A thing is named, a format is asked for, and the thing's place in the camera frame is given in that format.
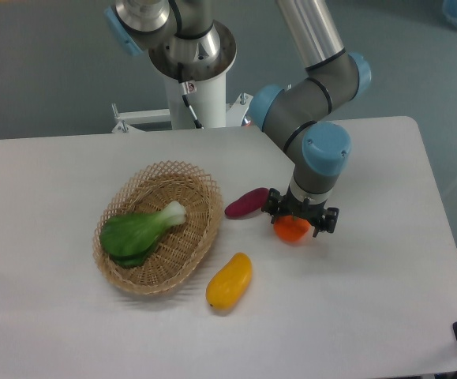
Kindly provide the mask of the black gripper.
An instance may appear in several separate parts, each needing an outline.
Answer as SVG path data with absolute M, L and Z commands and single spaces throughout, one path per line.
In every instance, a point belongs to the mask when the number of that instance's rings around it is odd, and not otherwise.
M 282 195 L 277 189 L 270 188 L 261 211 L 270 216 L 270 223 L 274 224 L 282 216 L 294 216 L 307 220 L 313 227 L 313 237 L 320 233 L 333 234 L 339 218 L 339 209 L 330 207 L 324 209 L 325 202 L 312 204 L 299 201 L 293 195 Z

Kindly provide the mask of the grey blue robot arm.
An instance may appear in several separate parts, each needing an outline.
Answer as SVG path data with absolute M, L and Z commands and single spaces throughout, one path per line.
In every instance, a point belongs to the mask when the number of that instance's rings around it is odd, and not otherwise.
M 369 87 L 371 69 L 360 54 L 346 52 L 325 2 L 280 1 L 278 7 L 306 77 L 288 89 L 262 88 L 242 114 L 294 163 L 288 190 L 272 189 L 262 209 L 273 220 L 293 216 L 316 233 L 332 233 L 339 211 L 326 203 L 351 142 L 326 117 Z M 226 75 L 237 47 L 210 1 L 116 1 L 104 16 L 124 51 L 147 53 L 163 76 L 174 129 L 229 125 Z

